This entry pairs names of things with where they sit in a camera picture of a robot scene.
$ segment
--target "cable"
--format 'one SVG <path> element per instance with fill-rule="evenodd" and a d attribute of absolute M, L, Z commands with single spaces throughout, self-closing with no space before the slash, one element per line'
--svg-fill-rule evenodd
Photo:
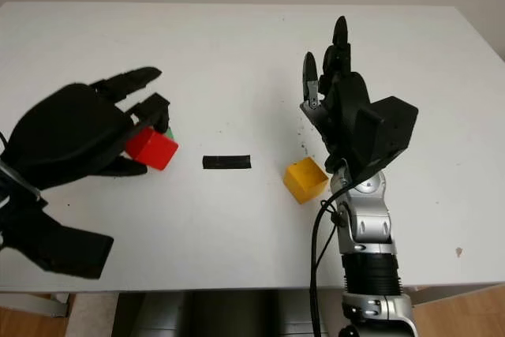
<path fill-rule="evenodd" d="M 324 244 L 323 250 L 321 250 L 321 253 L 319 254 L 319 258 L 317 258 L 316 269 L 319 267 L 319 262 L 321 262 L 321 260 L 323 259 L 324 252 L 326 252 L 328 245 L 330 245 L 331 239 L 333 238 L 333 234 L 335 234 L 336 230 L 337 230 L 337 224 L 334 224 L 330 236 L 326 240 L 326 244 Z"/>
<path fill-rule="evenodd" d="M 3 148 L 7 148 L 7 139 L 2 132 L 0 132 L 0 140 L 2 140 Z"/>
<path fill-rule="evenodd" d="M 322 258 L 322 254 L 320 258 L 317 260 L 317 232 L 319 230 L 319 224 L 321 219 L 323 218 L 324 213 L 328 209 L 328 207 L 338 199 L 341 195 L 352 189 L 354 185 L 349 183 L 342 187 L 339 191 L 331 195 L 329 199 L 324 201 L 324 204 L 321 206 L 320 210 L 317 212 L 316 220 L 314 221 L 314 226 L 312 228 L 312 241 L 311 241 L 311 251 L 310 251 L 310 289 L 309 289 L 309 297 L 310 297 L 310 316 L 312 318 L 312 330 L 314 331 L 315 337 L 321 336 L 321 328 L 320 328 L 320 318 L 319 318 L 319 304 L 317 301 L 317 266 Z"/>
<path fill-rule="evenodd" d="M 324 202 L 325 202 L 325 200 L 320 201 L 321 207 L 324 206 Z M 330 212 L 330 213 L 337 212 L 337 210 L 335 209 L 335 207 L 333 206 L 333 204 L 330 204 L 328 207 L 331 208 L 331 211 L 326 210 L 326 212 Z"/>

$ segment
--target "table surface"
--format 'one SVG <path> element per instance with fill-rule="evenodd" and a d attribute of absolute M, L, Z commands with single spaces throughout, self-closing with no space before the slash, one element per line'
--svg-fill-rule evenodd
<path fill-rule="evenodd" d="M 419 117 L 386 170 L 407 286 L 505 280 L 505 65 L 451 7 L 7 3 L 0 8 L 0 130 L 61 86 L 156 66 L 130 96 L 165 96 L 181 147 L 163 172 L 49 189 L 46 212 L 114 237 L 99 280 L 47 273 L 0 253 L 1 291 L 178 290 L 309 284 L 319 200 L 299 205 L 288 165 L 327 153 L 299 110 L 301 64 L 318 64 L 346 15 L 352 67 L 373 100 Z M 203 155 L 250 154 L 251 170 L 203 170 Z M 323 225 L 321 242 L 331 225 Z M 336 239 L 320 285 L 342 286 Z"/>

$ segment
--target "robotic hand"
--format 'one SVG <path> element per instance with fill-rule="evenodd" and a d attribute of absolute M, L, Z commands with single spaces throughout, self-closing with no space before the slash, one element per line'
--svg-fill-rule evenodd
<path fill-rule="evenodd" d="M 319 101 L 318 93 L 324 95 L 323 100 Z M 331 221 L 338 232 L 346 273 L 342 307 L 351 322 L 339 336 L 417 337 L 410 298 L 402 293 L 398 277 L 391 220 L 383 200 L 386 182 L 380 171 L 408 147 L 417 108 L 394 96 L 370 103 L 363 78 L 350 70 L 344 17 L 336 23 L 320 78 L 312 54 L 305 56 L 303 94 L 300 107 L 320 132 L 330 153 L 325 167 L 334 174 L 333 196 L 320 209 L 312 232 L 310 298 L 314 335 L 320 336 L 317 231 L 323 214 L 335 201 Z"/>
<path fill-rule="evenodd" d="M 150 125 L 167 131 L 170 103 L 155 93 L 126 112 L 114 104 L 160 74 L 144 67 L 90 85 L 69 84 L 23 116 L 0 155 L 0 249 L 17 249 L 44 270 L 100 277 L 114 239 L 64 227 L 43 212 L 47 202 L 39 190 L 88 175 L 145 174 L 144 164 L 121 153 Z"/>

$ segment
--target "yellow cube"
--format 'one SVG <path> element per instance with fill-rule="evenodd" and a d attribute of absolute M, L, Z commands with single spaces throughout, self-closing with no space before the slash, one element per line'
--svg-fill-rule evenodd
<path fill-rule="evenodd" d="M 326 174 L 310 157 L 293 163 L 284 174 L 284 184 L 300 204 L 320 195 L 327 182 Z"/>

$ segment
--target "cube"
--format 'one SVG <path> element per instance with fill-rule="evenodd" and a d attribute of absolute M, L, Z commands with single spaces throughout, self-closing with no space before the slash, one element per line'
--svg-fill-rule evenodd
<path fill-rule="evenodd" d="M 283 181 L 298 203 L 303 204 L 324 191 L 328 177 L 312 158 L 307 157 L 289 166 Z"/>
<path fill-rule="evenodd" d="M 178 147 L 177 142 L 148 127 L 126 143 L 125 151 L 133 160 L 163 170 Z"/>

